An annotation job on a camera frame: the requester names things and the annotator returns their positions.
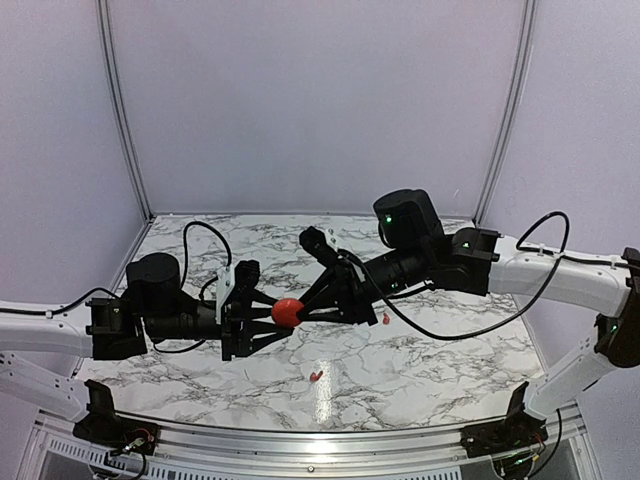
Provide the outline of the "red bottle cap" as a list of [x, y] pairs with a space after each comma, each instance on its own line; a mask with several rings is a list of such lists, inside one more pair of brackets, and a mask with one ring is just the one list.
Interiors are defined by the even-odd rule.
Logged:
[[298, 312], [303, 308], [304, 304], [298, 299], [283, 298], [271, 308], [271, 318], [279, 327], [295, 328], [301, 323]]

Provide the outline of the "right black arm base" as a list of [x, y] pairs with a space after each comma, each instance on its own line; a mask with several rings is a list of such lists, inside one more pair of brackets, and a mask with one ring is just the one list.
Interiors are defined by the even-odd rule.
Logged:
[[469, 458], [495, 455], [546, 441], [546, 421], [525, 412], [524, 396], [529, 386], [524, 382], [510, 398], [504, 418], [472, 424], [461, 429], [460, 445]]

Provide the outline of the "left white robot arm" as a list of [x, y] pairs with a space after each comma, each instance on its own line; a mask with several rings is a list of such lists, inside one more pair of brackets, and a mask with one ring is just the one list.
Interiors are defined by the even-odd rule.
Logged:
[[86, 426], [102, 443], [119, 444], [126, 423], [114, 413], [108, 387], [57, 375], [20, 353], [122, 361], [145, 355], [150, 343], [213, 340], [223, 360], [246, 358], [293, 332], [271, 321], [276, 301], [257, 290], [259, 276], [256, 261], [226, 266], [218, 274], [214, 300], [204, 301], [182, 289], [174, 256], [153, 253], [127, 266], [120, 296], [94, 289], [58, 309], [4, 307], [1, 389], [71, 422], [87, 418]]

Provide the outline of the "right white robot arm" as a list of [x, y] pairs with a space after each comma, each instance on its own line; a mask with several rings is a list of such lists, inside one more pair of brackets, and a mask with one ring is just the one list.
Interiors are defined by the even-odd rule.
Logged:
[[524, 295], [530, 302], [546, 299], [596, 313], [591, 334], [512, 394], [505, 419], [495, 428], [502, 446], [519, 446], [565, 402], [605, 375], [638, 365], [637, 250], [608, 257], [533, 245], [481, 228], [449, 234], [429, 195], [418, 189], [386, 194], [373, 209], [386, 252], [369, 261], [316, 228], [300, 234], [301, 246], [324, 270], [302, 296], [299, 320], [371, 325], [375, 303], [393, 307], [420, 290]]

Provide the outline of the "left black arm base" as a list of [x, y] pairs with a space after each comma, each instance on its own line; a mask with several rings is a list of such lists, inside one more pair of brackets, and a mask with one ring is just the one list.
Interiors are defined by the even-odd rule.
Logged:
[[123, 451], [127, 445], [142, 441], [132, 447], [138, 453], [152, 455], [155, 452], [159, 425], [118, 415], [111, 390], [94, 380], [87, 380], [86, 413], [74, 424], [75, 438]]

